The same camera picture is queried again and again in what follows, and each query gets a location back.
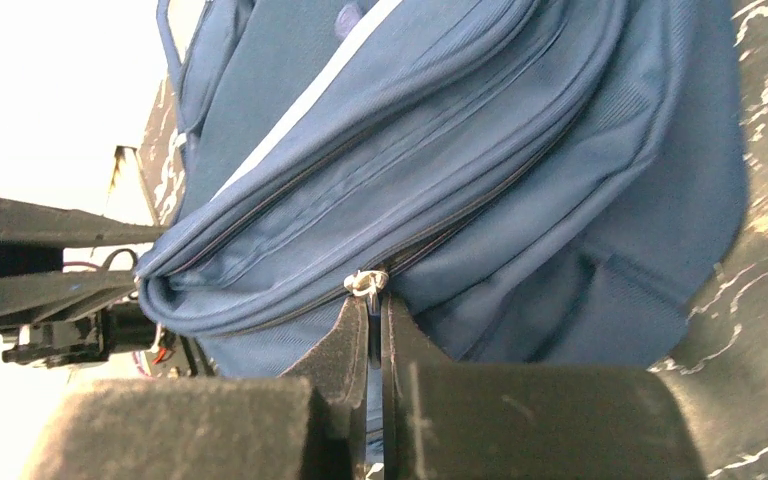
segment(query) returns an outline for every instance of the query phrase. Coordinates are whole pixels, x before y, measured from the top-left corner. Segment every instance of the white zipper pull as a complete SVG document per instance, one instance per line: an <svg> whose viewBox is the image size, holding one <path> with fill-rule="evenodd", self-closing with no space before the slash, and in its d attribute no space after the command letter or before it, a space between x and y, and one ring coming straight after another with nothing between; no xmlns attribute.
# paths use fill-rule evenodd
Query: white zipper pull
<svg viewBox="0 0 768 480"><path fill-rule="evenodd" d="M381 270L358 271L346 277L343 280L343 286L355 297L365 297L369 314L378 315L380 309L378 294L384 290L389 279L387 272Z"/></svg>

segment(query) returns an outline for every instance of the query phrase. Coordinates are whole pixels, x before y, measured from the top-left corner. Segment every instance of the blue bag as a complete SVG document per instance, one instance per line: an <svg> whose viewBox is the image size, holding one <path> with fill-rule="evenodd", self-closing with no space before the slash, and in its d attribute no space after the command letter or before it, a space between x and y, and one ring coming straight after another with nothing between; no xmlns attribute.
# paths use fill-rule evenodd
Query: blue bag
<svg viewBox="0 0 768 480"><path fill-rule="evenodd" d="M347 289L399 295L455 359L645 366L746 207L730 16L212 0L183 65L165 35L187 190L140 304L235 377L292 366Z"/></svg>

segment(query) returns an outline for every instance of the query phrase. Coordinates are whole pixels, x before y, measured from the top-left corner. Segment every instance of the black surface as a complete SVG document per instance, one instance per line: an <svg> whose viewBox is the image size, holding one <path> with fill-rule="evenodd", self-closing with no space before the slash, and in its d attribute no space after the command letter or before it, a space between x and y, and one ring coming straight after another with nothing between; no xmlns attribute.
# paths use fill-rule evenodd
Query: black surface
<svg viewBox="0 0 768 480"><path fill-rule="evenodd" d="M641 369L455 363L382 303L387 479L701 479L670 391Z"/></svg>
<svg viewBox="0 0 768 480"><path fill-rule="evenodd" d="M345 479L303 378L102 381L69 396L24 478Z"/></svg>
<svg viewBox="0 0 768 480"><path fill-rule="evenodd" d="M680 400L710 478L768 480L768 0L735 11L751 207L690 334L652 370Z"/></svg>

